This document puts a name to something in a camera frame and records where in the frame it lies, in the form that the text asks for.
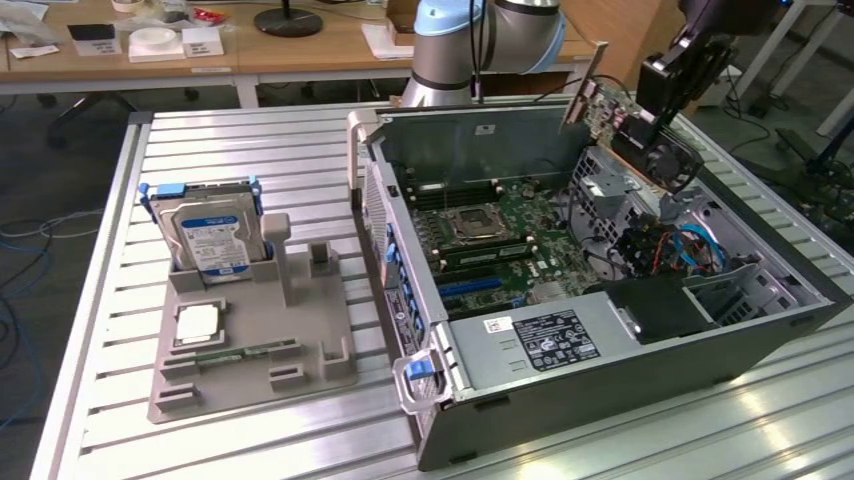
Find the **power supply label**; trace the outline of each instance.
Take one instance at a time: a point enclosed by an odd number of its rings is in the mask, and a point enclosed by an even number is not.
[[[600,356],[574,310],[514,322],[534,368],[545,372]]]

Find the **circuit board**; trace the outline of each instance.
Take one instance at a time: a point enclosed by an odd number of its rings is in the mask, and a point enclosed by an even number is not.
[[[582,295],[601,282],[556,193],[520,181],[494,202],[412,211],[453,320]]]
[[[622,90],[590,80],[580,92],[570,121],[584,121],[590,127],[593,139],[604,147],[612,148],[614,134],[626,117],[640,112],[641,107]]]

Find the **black monitor stand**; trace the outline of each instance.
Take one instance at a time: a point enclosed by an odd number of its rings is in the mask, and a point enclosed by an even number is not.
[[[290,0],[282,0],[282,8],[265,10],[255,16],[255,28],[277,37],[307,37],[323,29],[318,14],[291,8]]]

